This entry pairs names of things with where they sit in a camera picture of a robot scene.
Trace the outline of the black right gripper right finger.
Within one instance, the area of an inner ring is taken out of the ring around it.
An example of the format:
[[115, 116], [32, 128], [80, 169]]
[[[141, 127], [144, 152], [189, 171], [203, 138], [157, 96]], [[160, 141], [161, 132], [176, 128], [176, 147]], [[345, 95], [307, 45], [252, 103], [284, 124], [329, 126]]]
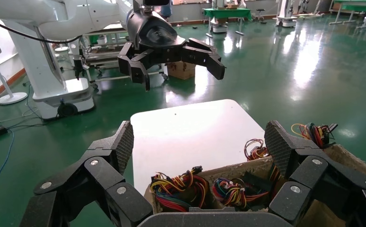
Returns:
[[278, 121], [264, 140], [286, 180], [269, 212], [296, 226], [312, 202], [326, 205], [348, 227], [366, 227], [366, 174], [331, 159], [311, 140], [290, 135]]

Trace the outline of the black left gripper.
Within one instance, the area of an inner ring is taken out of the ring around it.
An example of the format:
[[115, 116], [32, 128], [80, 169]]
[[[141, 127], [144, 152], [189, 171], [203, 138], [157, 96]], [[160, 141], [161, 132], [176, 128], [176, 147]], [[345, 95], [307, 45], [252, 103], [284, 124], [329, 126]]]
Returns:
[[133, 83], [150, 90], [147, 69], [153, 63], [180, 61], [206, 67], [217, 80], [222, 80], [226, 67], [221, 63], [217, 49], [203, 41], [189, 38], [185, 41], [157, 12], [137, 10], [127, 18], [131, 42], [126, 42], [118, 54], [119, 71]]

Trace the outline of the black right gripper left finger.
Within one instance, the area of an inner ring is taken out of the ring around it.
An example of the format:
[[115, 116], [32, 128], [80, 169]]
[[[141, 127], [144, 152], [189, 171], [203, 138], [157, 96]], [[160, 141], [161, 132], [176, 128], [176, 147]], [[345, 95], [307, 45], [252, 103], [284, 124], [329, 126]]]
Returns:
[[35, 187], [20, 225], [68, 227], [94, 202], [115, 226], [138, 226], [153, 208], [123, 175], [133, 145], [130, 121], [123, 121], [113, 136], [93, 141], [78, 161]]

